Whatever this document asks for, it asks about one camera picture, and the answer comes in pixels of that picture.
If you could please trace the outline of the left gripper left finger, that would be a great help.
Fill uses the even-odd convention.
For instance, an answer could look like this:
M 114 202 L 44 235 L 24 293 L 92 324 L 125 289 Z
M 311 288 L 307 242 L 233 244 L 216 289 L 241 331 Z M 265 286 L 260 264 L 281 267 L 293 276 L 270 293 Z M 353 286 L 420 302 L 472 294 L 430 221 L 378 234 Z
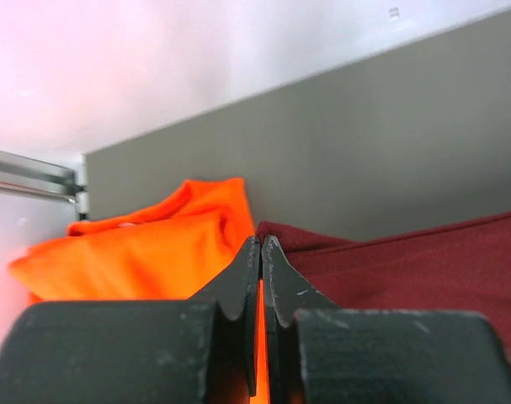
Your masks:
M 52 301 L 0 348 L 0 403 L 247 403 L 260 244 L 187 300 Z

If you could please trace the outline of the dark red t shirt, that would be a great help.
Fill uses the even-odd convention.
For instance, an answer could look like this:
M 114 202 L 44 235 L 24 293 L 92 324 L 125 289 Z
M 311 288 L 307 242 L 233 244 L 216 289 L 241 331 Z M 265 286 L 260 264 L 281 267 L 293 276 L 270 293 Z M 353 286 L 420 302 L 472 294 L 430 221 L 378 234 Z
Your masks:
M 511 212 L 367 242 L 268 221 L 256 234 L 342 308 L 478 311 L 511 355 Z

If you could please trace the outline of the orange folded t shirt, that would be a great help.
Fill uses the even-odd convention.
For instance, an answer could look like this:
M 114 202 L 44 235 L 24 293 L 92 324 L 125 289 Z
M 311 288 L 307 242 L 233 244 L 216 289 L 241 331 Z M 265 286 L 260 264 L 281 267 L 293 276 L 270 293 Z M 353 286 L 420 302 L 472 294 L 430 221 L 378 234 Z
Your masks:
M 29 291 L 29 307 L 187 300 L 231 264 L 253 233 L 242 179 L 188 180 L 157 205 L 71 224 L 65 237 L 29 248 L 9 270 Z

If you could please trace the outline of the aluminium frame rail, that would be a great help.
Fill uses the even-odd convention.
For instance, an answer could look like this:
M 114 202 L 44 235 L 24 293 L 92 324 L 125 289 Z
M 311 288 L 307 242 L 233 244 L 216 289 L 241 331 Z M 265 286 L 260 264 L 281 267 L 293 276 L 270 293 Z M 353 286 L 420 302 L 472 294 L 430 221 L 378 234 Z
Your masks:
M 0 191 L 75 205 L 77 219 L 88 219 L 84 171 L 0 151 Z

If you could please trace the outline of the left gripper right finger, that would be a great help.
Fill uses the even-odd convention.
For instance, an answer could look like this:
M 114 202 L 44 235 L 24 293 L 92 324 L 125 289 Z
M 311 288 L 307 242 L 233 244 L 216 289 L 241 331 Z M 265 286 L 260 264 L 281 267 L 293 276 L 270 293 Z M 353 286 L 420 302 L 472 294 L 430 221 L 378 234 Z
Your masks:
M 511 403 L 511 361 L 474 311 L 350 310 L 261 252 L 273 403 Z

